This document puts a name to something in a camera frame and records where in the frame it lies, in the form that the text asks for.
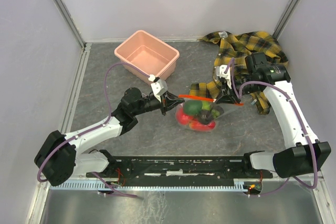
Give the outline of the clear zip top bag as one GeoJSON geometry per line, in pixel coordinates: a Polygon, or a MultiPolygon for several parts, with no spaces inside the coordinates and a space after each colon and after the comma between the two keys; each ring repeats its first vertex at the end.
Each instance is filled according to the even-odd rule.
{"type": "Polygon", "coordinates": [[[176,107],[175,119],[180,126],[198,132],[211,132],[223,116],[241,108],[244,104],[231,98],[218,99],[180,94],[184,100],[176,107]]]}

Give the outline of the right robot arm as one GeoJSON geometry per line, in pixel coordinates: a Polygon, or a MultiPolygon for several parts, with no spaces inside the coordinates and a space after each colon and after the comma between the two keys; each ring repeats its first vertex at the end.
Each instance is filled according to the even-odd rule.
{"type": "Polygon", "coordinates": [[[214,68],[215,80],[222,84],[216,101],[239,103],[242,96],[261,91],[276,115],[285,150],[247,153],[241,172],[246,177],[254,177],[260,170],[275,172],[281,178],[317,175],[330,155],[331,147],[328,142],[320,142],[308,125],[295,98],[286,67],[268,62],[261,52],[246,56],[245,63],[247,74],[240,81],[234,77],[234,60],[214,68]]]}

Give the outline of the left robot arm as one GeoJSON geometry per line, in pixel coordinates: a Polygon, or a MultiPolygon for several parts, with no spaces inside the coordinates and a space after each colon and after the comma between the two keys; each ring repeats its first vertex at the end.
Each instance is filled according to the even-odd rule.
{"type": "Polygon", "coordinates": [[[112,176],[116,164],[108,155],[85,151],[129,132],[138,123],[138,115],[154,110],[166,114],[183,102],[184,99],[168,91],[143,96],[138,88],[127,89],[117,108],[102,121],[65,134],[55,130],[47,136],[34,159],[38,167],[37,180],[58,186],[74,174],[96,172],[105,177],[112,176]]]}

